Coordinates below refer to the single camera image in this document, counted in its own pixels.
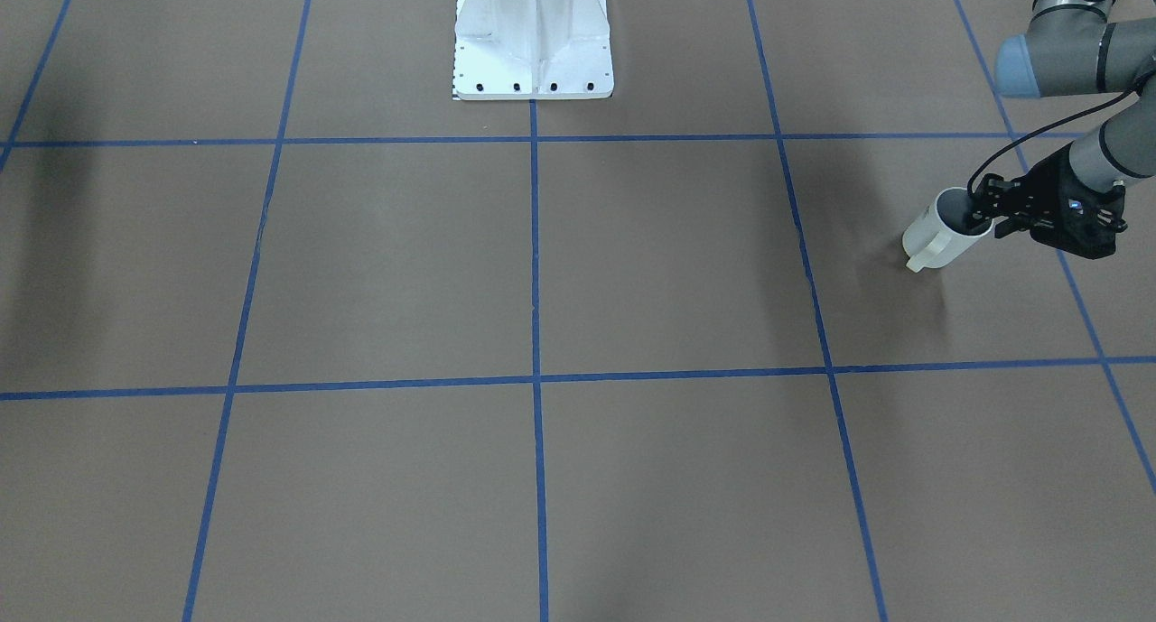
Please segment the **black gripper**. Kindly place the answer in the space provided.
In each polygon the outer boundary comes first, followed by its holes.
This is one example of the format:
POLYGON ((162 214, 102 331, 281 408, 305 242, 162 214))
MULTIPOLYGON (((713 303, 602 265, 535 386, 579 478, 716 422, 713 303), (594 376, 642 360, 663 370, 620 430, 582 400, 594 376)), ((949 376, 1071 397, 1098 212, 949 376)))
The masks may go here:
POLYGON ((1033 228, 1058 228, 1077 231, 1090 228, 1095 220, 1094 190, 1085 186, 1070 162, 1072 148, 1061 146, 1057 151, 1028 170, 1018 179, 1002 175, 984 175, 979 182, 979 203, 1000 205, 1015 195, 1020 182, 1025 190, 1025 210, 970 208, 970 235, 992 235, 995 239, 1033 228))

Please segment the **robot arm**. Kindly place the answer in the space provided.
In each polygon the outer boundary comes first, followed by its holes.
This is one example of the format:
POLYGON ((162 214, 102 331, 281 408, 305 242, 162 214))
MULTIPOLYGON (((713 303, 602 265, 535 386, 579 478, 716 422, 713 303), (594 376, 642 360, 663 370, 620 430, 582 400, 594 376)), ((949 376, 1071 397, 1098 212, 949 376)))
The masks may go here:
POLYGON ((1126 230, 1124 198, 1155 173, 1153 20, 1112 22, 1116 0, 1035 0, 1024 34, 996 55, 1003 97, 1106 94, 1129 108, 1005 179, 980 166, 968 182, 969 227, 994 223, 1002 238, 1025 231, 1045 246, 1085 259, 1113 256, 1126 230))

